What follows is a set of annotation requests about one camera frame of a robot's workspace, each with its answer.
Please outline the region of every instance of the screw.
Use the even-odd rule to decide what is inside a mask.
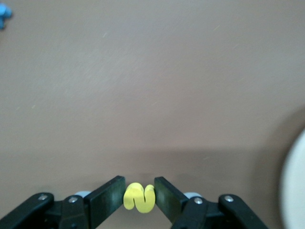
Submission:
[[[232,196],[225,196],[224,199],[225,199],[226,201],[228,201],[228,202],[233,202],[233,201],[234,201],[234,199],[233,199]]]
[[[77,200],[78,200],[77,197],[71,197],[69,199],[69,203],[75,203]]]
[[[196,197],[196,198],[194,199],[194,202],[195,202],[196,204],[202,204],[202,203],[203,203],[202,199],[200,199],[199,197]]]
[[[42,196],[40,196],[40,197],[38,198],[38,200],[45,200],[46,198],[48,198],[47,195],[42,195]]]

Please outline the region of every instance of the screw head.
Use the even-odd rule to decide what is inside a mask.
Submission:
[[[196,204],[202,204],[202,203],[203,203],[202,199],[199,198],[199,197],[196,197],[196,198],[194,199],[194,202],[195,202]]]
[[[228,201],[228,202],[233,202],[233,201],[234,201],[234,199],[233,199],[232,196],[225,196],[224,199],[225,199],[226,201]]]
[[[38,200],[45,200],[46,198],[48,198],[47,195],[42,195],[42,196],[40,196],[40,197],[38,198]]]
[[[68,201],[69,203],[75,203],[78,200],[77,197],[71,197]]]

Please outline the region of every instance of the blue object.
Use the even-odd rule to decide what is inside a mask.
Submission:
[[[11,9],[7,5],[0,3],[0,30],[4,28],[4,20],[10,18],[11,15]]]

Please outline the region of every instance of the scratch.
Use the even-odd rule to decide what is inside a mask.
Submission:
[[[236,44],[232,49],[235,49],[239,44]]]
[[[215,29],[213,29],[213,31],[217,30],[219,26],[220,26],[220,25],[218,25]]]

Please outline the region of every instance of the beige surface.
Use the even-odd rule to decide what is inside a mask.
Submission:
[[[5,1],[0,217],[116,175],[242,197],[281,228],[277,183],[305,123],[305,2]],[[104,228],[169,228],[158,208]]]

